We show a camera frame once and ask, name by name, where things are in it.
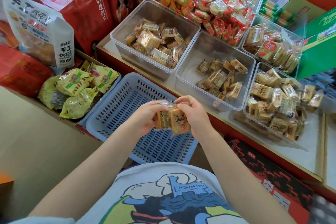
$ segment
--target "yellow-green snack bag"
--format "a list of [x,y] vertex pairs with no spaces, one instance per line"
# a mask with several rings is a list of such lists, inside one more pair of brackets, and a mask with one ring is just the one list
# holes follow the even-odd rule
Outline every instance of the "yellow-green snack bag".
[[85,71],[90,72],[94,76],[93,83],[101,93],[106,93],[120,75],[111,68],[94,63],[90,63],[90,66]]
[[62,109],[65,100],[69,97],[53,86],[58,81],[58,78],[59,76],[54,76],[46,80],[37,96],[49,109]]
[[69,97],[65,101],[59,116],[66,119],[82,118],[90,111],[93,100],[98,92],[99,90],[97,87],[94,89],[86,88],[77,96]]
[[90,85],[89,82],[92,81],[93,78],[92,74],[75,68],[62,74],[54,86],[64,94],[75,97]]

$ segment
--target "cartoon graphic print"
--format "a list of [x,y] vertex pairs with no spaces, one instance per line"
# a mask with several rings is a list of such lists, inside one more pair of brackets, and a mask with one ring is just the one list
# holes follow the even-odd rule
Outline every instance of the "cartoon graphic print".
[[195,175],[132,185],[99,224],[248,224]]

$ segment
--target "white t-shirt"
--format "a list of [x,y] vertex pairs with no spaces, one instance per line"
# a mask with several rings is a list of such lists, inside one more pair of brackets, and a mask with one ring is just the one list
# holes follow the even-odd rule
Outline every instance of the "white t-shirt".
[[[74,224],[30,217],[13,224]],[[77,224],[248,224],[228,204],[215,175],[179,163],[156,162],[121,172]]]

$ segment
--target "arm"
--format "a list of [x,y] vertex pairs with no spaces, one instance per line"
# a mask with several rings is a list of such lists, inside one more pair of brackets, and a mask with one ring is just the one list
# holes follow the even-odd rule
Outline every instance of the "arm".
[[229,204],[250,224],[295,224],[292,217],[257,181],[210,124],[202,105],[191,96],[176,103],[185,112]]
[[154,114],[166,110],[166,106],[156,102],[139,107],[106,142],[53,188],[29,216],[76,220],[82,217],[112,185],[139,138],[154,127]]

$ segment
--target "white snack bag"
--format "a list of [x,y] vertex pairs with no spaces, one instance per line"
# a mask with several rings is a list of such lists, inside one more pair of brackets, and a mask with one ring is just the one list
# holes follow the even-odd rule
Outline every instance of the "white snack bag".
[[32,0],[2,0],[11,29],[27,53],[59,69],[75,65],[74,30],[62,14]]

